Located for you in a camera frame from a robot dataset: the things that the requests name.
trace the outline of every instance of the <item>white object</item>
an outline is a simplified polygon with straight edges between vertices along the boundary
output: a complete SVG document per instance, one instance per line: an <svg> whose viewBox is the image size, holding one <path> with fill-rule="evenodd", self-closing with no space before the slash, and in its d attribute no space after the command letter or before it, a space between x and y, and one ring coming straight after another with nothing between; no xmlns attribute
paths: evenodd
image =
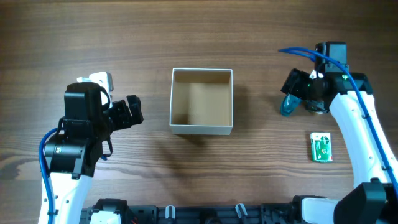
<svg viewBox="0 0 398 224"><path fill-rule="evenodd" d="M301 201L302 218L307 223L333 224L337 200L305 198Z"/></svg>
<svg viewBox="0 0 398 224"><path fill-rule="evenodd" d="M329 158L326 161L323 161L321 159L321 155L319 154L318 157L317 156L317 147L316 147L316 142L315 141L322 141L323 138L326 137L326 140L328 141L328 143L325 143L328 145L328 149L330 150L329 153ZM330 162L333 161L333 152L331 151L331 137L330 137L330 133L311 133L310 134L310 139L311 139L311 151L312 151L312 160L313 161L320 161L320 162Z"/></svg>
<svg viewBox="0 0 398 224"><path fill-rule="evenodd" d="M232 69L173 68L170 128L173 134L231 134Z"/></svg>
<svg viewBox="0 0 398 224"><path fill-rule="evenodd" d="M374 98L364 91L361 92L361 96L372 118L373 125L394 175L397 177L398 164L377 118ZM382 183L391 182L387 171L382 170L384 164L368 123L363 118L363 111L355 92L349 91L346 95L338 93L331 102L330 113L336 119L346 143L353 166L354 187L357 187L362 182L370 182L373 177L379 178Z"/></svg>
<svg viewBox="0 0 398 224"><path fill-rule="evenodd" d="M121 224L120 214L110 211L99 211L91 216L90 224Z"/></svg>
<svg viewBox="0 0 398 224"><path fill-rule="evenodd" d="M53 200L58 215L54 215L55 224L79 223L83 202L91 187L92 178L81 175L80 179L73 180L71 174L51 173L49 182L53 192ZM49 216L49 201L42 180L42 208L40 210L39 224L47 224Z"/></svg>
<svg viewBox="0 0 398 224"><path fill-rule="evenodd" d="M79 77L77 78L78 82L94 82L104 87L106 93L111 97L111 92L113 91L113 81L112 75L106 72L98 72L91 74L88 78ZM101 102L102 105L108 102L108 98L104 93L101 93ZM112 108L112 101L109 102L109 108Z"/></svg>
<svg viewBox="0 0 398 224"><path fill-rule="evenodd" d="M318 76L319 76L319 78L323 78L323 74L320 73L320 72L318 72ZM317 71L312 70L312 72L311 72L311 74L310 74L310 78L311 78L311 79L316 79L316 78L317 78Z"/></svg>

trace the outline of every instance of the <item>blue plastic piece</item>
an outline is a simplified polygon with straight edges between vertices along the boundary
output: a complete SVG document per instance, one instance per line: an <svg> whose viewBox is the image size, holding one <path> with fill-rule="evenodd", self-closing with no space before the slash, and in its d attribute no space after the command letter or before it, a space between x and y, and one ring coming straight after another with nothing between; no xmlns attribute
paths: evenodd
<svg viewBox="0 0 398 224"><path fill-rule="evenodd" d="M300 105L302 101L302 99L294 95L286 95L280 106L281 115L289 116L293 112L294 108L298 107L298 105Z"/></svg>

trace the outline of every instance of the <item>blue object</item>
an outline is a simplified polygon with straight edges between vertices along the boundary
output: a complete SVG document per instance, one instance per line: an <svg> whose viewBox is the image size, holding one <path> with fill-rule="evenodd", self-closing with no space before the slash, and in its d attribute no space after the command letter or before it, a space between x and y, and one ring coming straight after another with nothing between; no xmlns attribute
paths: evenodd
<svg viewBox="0 0 398 224"><path fill-rule="evenodd" d="M315 63L315 56L314 55L302 53L302 52L299 52L299 51L291 51L291 52L289 52L289 54L295 54L295 55L306 57L306 58L310 59L313 63Z"/></svg>
<svg viewBox="0 0 398 224"><path fill-rule="evenodd" d="M44 182L44 187L45 187L45 191L47 193L47 198L48 198L48 202L49 202L49 221L48 224L52 224L53 223L53 219L54 219L54 201L53 201L53 197L52 197L52 191L51 191L51 187L50 187L50 182L49 182L49 178L48 178L48 174L47 174L47 168L45 165L45 158L44 158L44 144L45 141L47 140L47 138L49 138L53 133L57 132L57 128L54 128L53 130L49 131L47 134L45 134L45 136L42 138L42 141L40 142L39 145L39 164L40 164L40 170L42 170L42 177L43 177L43 182Z"/></svg>
<svg viewBox="0 0 398 224"><path fill-rule="evenodd" d="M302 101L302 99L294 95L286 95L280 106L281 115L289 116L293 112L294 108L298 107L298 105L300 105Z"/></svg>
<svg viewBox="0 0 398 224"><path fill-rule="evenodd" d="M374 128L374 125L373 125L373 122L372 122L372 118L369 115L369 111L368 111L368 109L367 109L367 107L366 107L366 105L365 105L365 103L364 103L364 101L362 99L362 96L361 96L361 94L360 94L360 92L358 90L358 87L355 84L354 78L351 76L349 71L347 71L347 69L345 69L345 67L342 66L336 60L334 60L334 59L332 59L330 57L327 57L326 55L323 55L323 54L321 54L319 52L316 52L314 50L306 49L304 47L289 47L289 48L286 48L286 49L279 49L279 52L288 53L288 54L296 54L296 55L301 55L301 54L298 54L300 52L306 52L306 53L309 53L309 54L312 54L312 55L316 55L317 57L323 58L323 59L329 61L330 63L336 65L341 71L343 71L344 74L346 74L348 76L349 82L353 86L354 91L356 93L356 96L358 97L359 104L361 105L362 110L364 112L364 118L368 122L369 129L372 132L372 135L373 135L374 141L376 143L377 149L380 152L380 155L381 155L381 158L383 160L384 166L387 169L388 176L390 177L392 186L394 187L395 195L396 195L396 197L398 199L398 183L397 183L397 180L396 180L396 178L394 176L394 173L392 172L392 168L391 168L390 163L389 163L389 161L387 159L386 153L384 152L384 149L382 148L379 136L377 136L376 129Z"/></svg>

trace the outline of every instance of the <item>wood grain surface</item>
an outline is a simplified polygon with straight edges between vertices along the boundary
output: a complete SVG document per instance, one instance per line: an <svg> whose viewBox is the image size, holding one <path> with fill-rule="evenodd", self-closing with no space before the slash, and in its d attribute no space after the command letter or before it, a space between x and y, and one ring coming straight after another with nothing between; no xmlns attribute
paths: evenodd
<svg viewBox="0 0 398 224"><path fill-rule="evenodd" d="M0 4L0 223L35 223L41 199L37 148L63 116L76 77L113 74L113 100L141 97L144 123L112 135L85 207L250 205L294 195L339 199L353 188L330 114L279 114L279 90L305 58L277 49L348 43L351 71L368 75L387 139L398 150L398 4L394 1L136 1ZM174 136L172 69L232 68L230 136ZM311 161L309 134L332 135L334 161Z"/></svg>

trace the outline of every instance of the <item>small green box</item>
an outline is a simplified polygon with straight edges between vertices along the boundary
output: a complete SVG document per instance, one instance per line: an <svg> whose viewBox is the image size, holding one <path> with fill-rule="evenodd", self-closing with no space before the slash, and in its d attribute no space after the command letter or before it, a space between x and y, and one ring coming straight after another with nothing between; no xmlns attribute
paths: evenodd
<svg viewBox="0 0 398 224"><path fill-rule="evenodd" d="M317 162L333 161L330 133L312 133L310 137L312 160Z"/></svg>

